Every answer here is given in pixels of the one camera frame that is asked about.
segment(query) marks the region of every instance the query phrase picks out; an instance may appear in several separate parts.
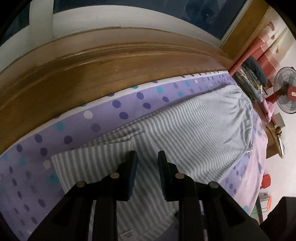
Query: wooden furniture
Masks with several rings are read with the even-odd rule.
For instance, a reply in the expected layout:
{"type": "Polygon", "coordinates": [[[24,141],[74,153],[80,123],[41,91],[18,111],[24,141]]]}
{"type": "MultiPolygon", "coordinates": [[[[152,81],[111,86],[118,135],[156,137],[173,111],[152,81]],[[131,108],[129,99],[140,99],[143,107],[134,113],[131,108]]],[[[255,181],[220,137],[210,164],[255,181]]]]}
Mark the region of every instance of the wooden furniture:
{"type": "Polygon", "coordinates": [[[104,28],[52,41],[0,73],[0,153],[50,119],[153,80],[229,70],[220,49],[145,28],[104,28]]]}

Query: dark glass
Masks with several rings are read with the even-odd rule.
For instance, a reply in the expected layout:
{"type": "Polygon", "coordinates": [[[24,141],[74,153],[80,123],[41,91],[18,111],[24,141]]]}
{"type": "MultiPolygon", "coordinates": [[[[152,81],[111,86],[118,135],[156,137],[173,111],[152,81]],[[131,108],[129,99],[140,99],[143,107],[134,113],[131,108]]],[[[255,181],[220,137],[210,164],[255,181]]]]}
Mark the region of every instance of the dark glass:
{"type": "Polygon", "coordinates": [[[54,0],[53,13],[95,5],[122,5],[162,12],[221,39],[246,0],[54,0]]]}
{"type": "Polygon", "coordinates": [[[23,28],[29,26],[30,4],[28,4],[20,14],[15,18],[9,26],[4,36],[0,40],[0,46],[4,44],[9,38],[21,31],[23,28]]]}

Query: purple bedsheet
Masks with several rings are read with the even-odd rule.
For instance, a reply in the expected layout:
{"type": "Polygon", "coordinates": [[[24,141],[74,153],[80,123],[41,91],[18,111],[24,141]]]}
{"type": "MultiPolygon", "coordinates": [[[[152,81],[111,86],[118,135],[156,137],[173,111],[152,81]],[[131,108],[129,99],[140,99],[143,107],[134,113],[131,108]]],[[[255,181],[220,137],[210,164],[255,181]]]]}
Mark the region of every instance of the purple bedsheet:
{"type": "MultiPolygon", "coordinates": [[[[64,191],[50,162],[52,155],[77,148],[159,109],[229,84],[236,83],[227,71],[152,81],[77,107],[30,132],[0,157],[0,211],[5,220],[20,240],[27,240],[63,197],[64,191]]],[[[239,188],[249,158],[246,154],[221,182],[232,197],[239,188]]]]}

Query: pink cloth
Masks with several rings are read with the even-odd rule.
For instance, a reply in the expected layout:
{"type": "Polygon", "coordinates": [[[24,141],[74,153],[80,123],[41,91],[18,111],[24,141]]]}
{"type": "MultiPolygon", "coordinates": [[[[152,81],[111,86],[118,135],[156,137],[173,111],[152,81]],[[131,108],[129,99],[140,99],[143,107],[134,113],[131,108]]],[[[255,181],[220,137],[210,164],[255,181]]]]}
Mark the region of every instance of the pink cloth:
{"type": "Polygon", "coordinates": [[[261,119],[258,118],[257,123],[254,123],[254,125],[256,125],[257,129],[261,131],[258,131],[258,135],[255,135],[253,141],[253,150],[251,151],[251,157],[246,169],[246,173],[242,177],[240,187],[234,197],[235,201],[248,214],[251,214],[260,191],[268,142],[267,135],[261,123],[261,119]]]}
{"type": "Polygon", "coordinates": [[[262,103],[258,103],[258,105],[261,108],[261,110],[266,118],[266,121],[270,122],[272,114],[274,113],[274,105],[271,102],[266,101],[264,96],[262,96],[262,98],[263,98],[262,103]]]}

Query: red stool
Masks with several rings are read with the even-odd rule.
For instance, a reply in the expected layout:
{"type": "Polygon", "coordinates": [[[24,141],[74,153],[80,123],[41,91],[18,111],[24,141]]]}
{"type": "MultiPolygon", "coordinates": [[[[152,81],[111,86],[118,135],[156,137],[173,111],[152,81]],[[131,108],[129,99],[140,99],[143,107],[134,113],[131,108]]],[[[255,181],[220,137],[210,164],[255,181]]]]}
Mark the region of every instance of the red stool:
{"type": "Polygon", "coordinates": [[[266,174],[265,176],[263,176],[262,182],[261,182],[261,187],[262,188],[268,188],[271,184],[271,178],[269,174],[266,174]]]}

